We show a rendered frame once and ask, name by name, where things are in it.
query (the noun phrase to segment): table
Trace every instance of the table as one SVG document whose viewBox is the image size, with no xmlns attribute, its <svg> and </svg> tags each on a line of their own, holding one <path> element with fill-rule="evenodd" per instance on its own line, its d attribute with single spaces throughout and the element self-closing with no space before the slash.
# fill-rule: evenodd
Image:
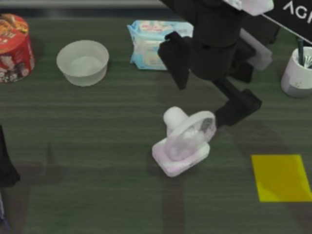
<svg viewBox="0 0 312 234">
<path fill-rule="evenodd" d="M 14 234 L 310 234 L 309 203 L 260 203 L 252 154 L 301 154 L 312 179 L 311 99 L 292 99 L 279 78 L 295 47 L 281 30 L 274 62 L 251 84 L 263 107 L 211 142 L 209 157 L 168 179 L 151 158 L 165 137 L 163 113 L 215 110 L 225 97 L 190 78 L 178 91 L 166 72 L 129 64 L 135 19 L 29 20 L 34 73 L 0 85 L 0 123 L 22 181 L 4 190 Z M 99 84 L 71 85 L 56 67 L 66 44 L 92 39 L 111 62 Z"/>
</svg>

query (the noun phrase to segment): blue and white package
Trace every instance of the blue and white package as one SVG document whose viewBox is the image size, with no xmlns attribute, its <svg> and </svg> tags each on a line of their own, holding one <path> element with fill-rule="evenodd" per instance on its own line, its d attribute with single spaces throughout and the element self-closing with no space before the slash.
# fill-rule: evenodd
<svg viewBox="0 0 312 234">
<path fill-rule="evenodd" d="M 136 20 L 127 27 L 134 45 L 130 63 L 134 63 L 141 70 L 167 70 L 157 54 L 159 44 L 173 31 L 182 37 L 191 37 L 194 29 L 187 22 L 150 20 Z"/>
</svg>

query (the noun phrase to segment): yellow paper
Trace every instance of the yellow paper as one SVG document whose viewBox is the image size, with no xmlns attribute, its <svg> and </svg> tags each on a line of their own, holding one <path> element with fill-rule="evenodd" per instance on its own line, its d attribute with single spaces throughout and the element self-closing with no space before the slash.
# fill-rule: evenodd
<svg viewBox="0 0 312 234">
<path fill-rule="evenodd" d="M 300 155 L 252 155 L 260 202 L 311 202 Z"/>
</svg>

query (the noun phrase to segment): red container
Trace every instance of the red container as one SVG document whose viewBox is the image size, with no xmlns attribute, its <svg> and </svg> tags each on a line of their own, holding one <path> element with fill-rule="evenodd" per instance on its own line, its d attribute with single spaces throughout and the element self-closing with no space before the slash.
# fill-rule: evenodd
<svg viewBox="0 0 312 234">
<path fill-rule="evenodd" d="M 21 17 L 0 15 L 0 83 L 14 83 L 35 67 L 28 24 Z"/>
</svg>

